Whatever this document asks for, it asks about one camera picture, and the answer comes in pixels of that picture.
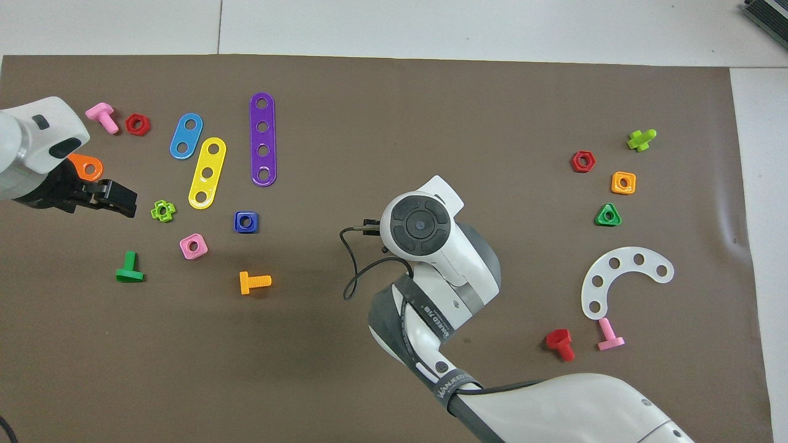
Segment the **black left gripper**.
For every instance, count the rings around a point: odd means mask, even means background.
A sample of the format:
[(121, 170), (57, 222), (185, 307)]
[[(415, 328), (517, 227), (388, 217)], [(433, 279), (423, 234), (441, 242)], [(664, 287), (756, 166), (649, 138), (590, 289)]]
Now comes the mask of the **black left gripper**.
[(126, 218), (135, 217), (137, 194), (114, 180), (101, 180), (100, 201), (93, 201), (94, 182), (82, 179), (72, 162), (62, 162), (42, 183), (14, 201), (34, 209), (56, 208), (74, 213), (77, 206), (109, 210)]

